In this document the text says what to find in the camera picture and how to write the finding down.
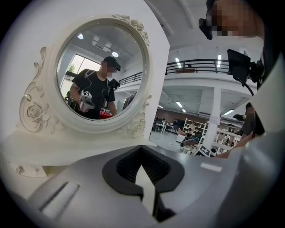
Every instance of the mirror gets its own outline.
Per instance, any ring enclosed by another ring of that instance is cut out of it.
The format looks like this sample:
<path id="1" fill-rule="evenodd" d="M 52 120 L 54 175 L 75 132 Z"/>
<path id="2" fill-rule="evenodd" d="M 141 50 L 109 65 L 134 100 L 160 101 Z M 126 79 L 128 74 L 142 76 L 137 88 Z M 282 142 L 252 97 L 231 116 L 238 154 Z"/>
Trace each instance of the mirror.
<path id="1" fill-rule="evenodd" d="M 87 119 L 105 120 L 133 103 L 142 77 L 143 57 L 127 29 L 97 25 L 69 41 L 57 81 L 71 110 Z"/>

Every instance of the black metal railing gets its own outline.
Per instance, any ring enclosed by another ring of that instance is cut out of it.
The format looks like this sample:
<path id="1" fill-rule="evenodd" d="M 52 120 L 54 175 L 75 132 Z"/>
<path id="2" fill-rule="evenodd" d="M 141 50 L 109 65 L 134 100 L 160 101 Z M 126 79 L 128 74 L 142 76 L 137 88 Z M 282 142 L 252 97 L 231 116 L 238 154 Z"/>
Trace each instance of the black metal railing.
<path id="1" fill-rule="evenodd" d="M 127 83 L 139 81 L 142 79 L 142 77 L 143 77 L 143 72 L 139 72 L 139 73 L 133 74 L 131 76 L 128 76 L 126 78 L 119 80 L 119 83 L 120 83 L 120 85 L 124 85 Z"/>
<path id="2" fill-rule="evenodd" d="M 199 72 L 214 72 L 228 73 L 228 60 L 218 59 L 192 59 L 179 62 L 171 62 L 167 64 L 165 75 L 175 73 L 199 73 Z M 130 82 L 139 81 L 142 79 L 143 73 L 139 72 L 128 76 L 119 81 L 120 85 Z"/>

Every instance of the gray plastic part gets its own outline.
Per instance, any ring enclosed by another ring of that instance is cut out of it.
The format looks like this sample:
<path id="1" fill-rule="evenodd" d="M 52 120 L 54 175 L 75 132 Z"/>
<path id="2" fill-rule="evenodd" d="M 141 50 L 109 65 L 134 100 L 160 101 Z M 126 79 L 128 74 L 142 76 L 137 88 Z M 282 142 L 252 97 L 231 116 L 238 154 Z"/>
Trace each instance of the gray plastic part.
<path id="1" fill-rule="evenodd" d="M 39 209 L 67 181 L 80 185 L 58 219 L 61 225 L 82 228 L 231 227 L 238 225 L 262 203 L 284 164 L 285 131 L 270 133 L 234 149 L 228 159 L 198 157 L 151 147 L 180 162 L 185 176 L 172 192 L 162 193 L 165 207 L 177 214 L 158 223 L 139 197 L 117 193 L 102 177 L 104 164 L 128 147 L 80 160 L 44 183 L 30 197 Z M 221 167 L 202 168 L 201 163 Z"/>

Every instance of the black t-shirt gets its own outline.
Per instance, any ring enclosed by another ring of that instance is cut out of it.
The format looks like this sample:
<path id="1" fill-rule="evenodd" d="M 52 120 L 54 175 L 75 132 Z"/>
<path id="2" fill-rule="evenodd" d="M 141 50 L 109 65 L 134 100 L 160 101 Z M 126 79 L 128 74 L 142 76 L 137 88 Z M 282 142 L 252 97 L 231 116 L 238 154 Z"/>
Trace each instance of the black t-shirt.
<path id="1" fill-rule="evenodd" d="M 277 39 L 273 35 L 273 33 L 268 29 L 267 26 L 264 26 L 264 47 L 262 51 L 262 63 L 264 66 L 264 72 L 262 74 L 261 79 L 257 82 L 257 89 L 259 89 L 262 86 L 262 83 L 266 80 L 267 76 L 273 69 L 275 62 L 281 52 L 280 44 L 277 42 Z M 253 131 L 253 134 L 261 135 L 264 133 L 264 128 L 262 126 L 262 123 L 257 115 L 255 113 L 255 128 Z"/>
<path id="2" fill-rule="evenodd" d="M 254 124 L 255 124 L 255 113 L 249 113 L 245 120 L 244 124 L 241 128 L 242 132 L 245 135 L 250 135 L 250 133 L 254 130 Z"/>
<path id="3" fill-rule="evenodd" d="M 100 110 L 104 105 L 104 101 L 113 102 L 115 100 L 114 91 L 108 89 L 108 79 L 101 81 L 98 78 L 96 71 L 84 69 L 72 80 L 72 82 L 79 87 L 79 94 L 84 90 L 88 91 L 92 96 L 92 102 L 95 105 L 95 109 L 90 109 L 86 113 L 81 112 L 77 105 L 74 109 L 77 113 L 86 118 L 100 119 Z"/>

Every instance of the window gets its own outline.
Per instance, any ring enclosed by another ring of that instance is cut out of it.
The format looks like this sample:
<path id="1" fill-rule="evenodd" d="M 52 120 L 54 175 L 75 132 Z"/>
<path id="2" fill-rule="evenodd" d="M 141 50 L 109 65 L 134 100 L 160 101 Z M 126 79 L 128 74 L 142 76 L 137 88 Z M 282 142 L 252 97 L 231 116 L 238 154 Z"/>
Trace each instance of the window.
<path id="1" fill-rule="evenodd" d="M 100 69 L 100 65 L 90 59 L 84 58 L 76 54 L 70 65 L 68 66 L 67 71 L 78 74 L 84 69 L 92 69 L 98 71 Z M 66 94 L 72 85 L 72 80 L 73 77 L 65 76 L 61 85 L 61 94 L 63 97 L 66 97 Z"/>
<path id="2" fill-rule="evenodd" d="M 68 67 L 68 71 L 80 73 L 84 69 L 98 71 L 100 69 L 100 64 L 76 54 Z"/>

